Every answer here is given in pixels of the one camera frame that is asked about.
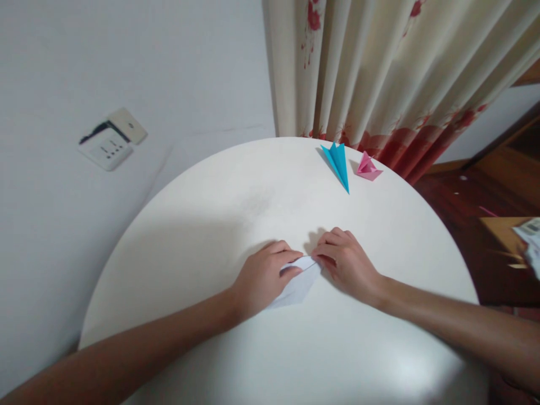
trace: white paper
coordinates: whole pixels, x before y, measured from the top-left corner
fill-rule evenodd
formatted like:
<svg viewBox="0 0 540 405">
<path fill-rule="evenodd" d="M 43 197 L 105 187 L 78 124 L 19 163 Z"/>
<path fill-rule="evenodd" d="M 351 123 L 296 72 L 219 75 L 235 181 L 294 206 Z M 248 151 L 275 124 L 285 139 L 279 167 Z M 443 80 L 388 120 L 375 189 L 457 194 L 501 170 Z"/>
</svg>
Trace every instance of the white paper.
<svg viewBox="0 0 540 405">
<path fill-rule="evenodd" d="M 321 266 L 319 266 L 311 256 L 303 256 L 295 262 L 286 264 L 281 269 L 283 270 L 291 266 L 300 267 L 303 270 L 302 273 L 294 277 L 289 284 L 287 284 L 283 292 L 267 307 L 267 309 L 300 304 L 304 301 L 311 286 L 321 274 Z"/>
<path fill-rule="evenodd" d="M 533 218 L 519 227 L 512 228 L 529 246 L 525 258 L 540 280 L 540 218 Z"/>
</svg>

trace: pink origami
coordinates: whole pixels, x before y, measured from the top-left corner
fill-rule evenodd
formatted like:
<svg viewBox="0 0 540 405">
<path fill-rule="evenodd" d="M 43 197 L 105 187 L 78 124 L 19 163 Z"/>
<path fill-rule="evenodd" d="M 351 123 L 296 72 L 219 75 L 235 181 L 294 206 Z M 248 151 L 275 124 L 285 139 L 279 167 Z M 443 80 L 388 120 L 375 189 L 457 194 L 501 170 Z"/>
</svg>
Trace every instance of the pink origami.
<svg viewBox="0 0 540 405">
<path fill-rule="evenodd" d="M 367 178 L 370 181 L 375 180 L 379 174 L 381 174 L 382 170 L 377 170 L 375 168 L 375 165 L 371 161 L 370 156 L 364 152 L 362 155 L 362 160 L 360 161 L 360 166 L 358 166 L 358 170 L 356 171 L 356 174 L 360 177 Z"/>
</svg>

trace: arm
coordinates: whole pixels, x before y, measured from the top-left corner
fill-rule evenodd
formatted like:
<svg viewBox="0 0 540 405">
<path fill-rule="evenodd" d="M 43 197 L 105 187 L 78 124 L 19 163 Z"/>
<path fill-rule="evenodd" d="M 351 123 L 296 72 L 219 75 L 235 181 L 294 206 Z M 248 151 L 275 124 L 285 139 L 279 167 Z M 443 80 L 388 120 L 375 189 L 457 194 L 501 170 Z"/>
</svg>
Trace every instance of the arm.
<svg viewBox="0 0 540 405">
<path fill-rule="evenodd" d="M 348 294 L 466 349 L 540 394 L 540 325 L 432 294 L 377 272 L 349 231 L 326 232 L 313 250 Z"/>
<path fill-rule="evenodd" d="M 281 267 L 301 256 L 284 241 L 269 244 L 247 259 L 229 289 L 67 357 L 0 404 L 120 403 L 178 356 L 266 308 L 302 271 L 280 275 Z"/>
</svg>

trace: white wall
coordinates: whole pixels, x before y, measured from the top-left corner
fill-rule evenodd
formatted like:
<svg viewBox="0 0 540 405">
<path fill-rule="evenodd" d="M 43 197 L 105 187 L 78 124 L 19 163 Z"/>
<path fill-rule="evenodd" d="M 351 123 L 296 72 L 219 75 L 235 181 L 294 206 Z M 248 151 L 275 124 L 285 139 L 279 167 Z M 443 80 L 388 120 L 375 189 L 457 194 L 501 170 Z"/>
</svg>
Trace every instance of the white wall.
<svg viewBox="0 0 540 405">
<path fill-rule="evenodd" d="M 468 159 L 488 146 L 540 101 L 540 84 L 503 91 L 435 163 Z"/>
<path fill-rule="evenodd" d="M 0 55 L 2 397 L 76 343 L 147 198 L 275 129 L 260 1 L 8 0 Z M 77 141 L 122 106 L 149 136 L 108 173 Z"/>
</svg>

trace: switch plate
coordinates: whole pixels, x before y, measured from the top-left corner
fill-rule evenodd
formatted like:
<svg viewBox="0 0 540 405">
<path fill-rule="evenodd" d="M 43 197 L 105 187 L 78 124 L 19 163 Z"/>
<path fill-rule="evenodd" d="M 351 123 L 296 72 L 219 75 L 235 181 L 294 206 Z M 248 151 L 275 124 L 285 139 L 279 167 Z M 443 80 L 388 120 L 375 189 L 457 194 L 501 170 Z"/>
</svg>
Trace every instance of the switch plate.
<svg viewBox="0 0 540 405">
<path fill-rule="evenodd" d="M 81 143 L 79 151 L 109 172 L 122 163 L 133 148 L 118 132 L 107 128 Z"/>
<path fill-rule="evenodd" d="M 148 132 L 125 108 L 115 111 L 108 117 L 109 121 L 117 127 L 124 136 L 138 145 L 148 135 Z"/>
</svg>

